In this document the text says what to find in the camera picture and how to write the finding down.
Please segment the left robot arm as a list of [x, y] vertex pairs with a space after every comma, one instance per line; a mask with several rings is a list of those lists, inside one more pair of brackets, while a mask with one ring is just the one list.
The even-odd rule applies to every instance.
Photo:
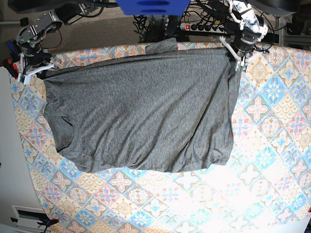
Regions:
[[270, 49], [257, 46], [268, 33], [267, 21], [256, 15], [249, 3], [241, 0], [227, 0], [226, 3], [231, 19], [237, 24], [237, 30], [230, 43], [223, 36], [219, 40], [234, 59], [235, 70], [246, 70], [251, 61]]

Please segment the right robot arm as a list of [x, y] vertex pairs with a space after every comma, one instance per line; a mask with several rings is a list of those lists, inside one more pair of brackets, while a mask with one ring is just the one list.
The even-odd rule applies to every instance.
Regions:
[[31, 77], [54, 67], [52, 55], [41, 46], [47, 34], [58, 32], [63, 24], [83, 13], [82, 4], [66, 3], [53, 11], [41, 15], [35, 23], [22, 28], [16, 36], [21, 49], [20, 64], [22, 67], [17, 81], [29, 84]]

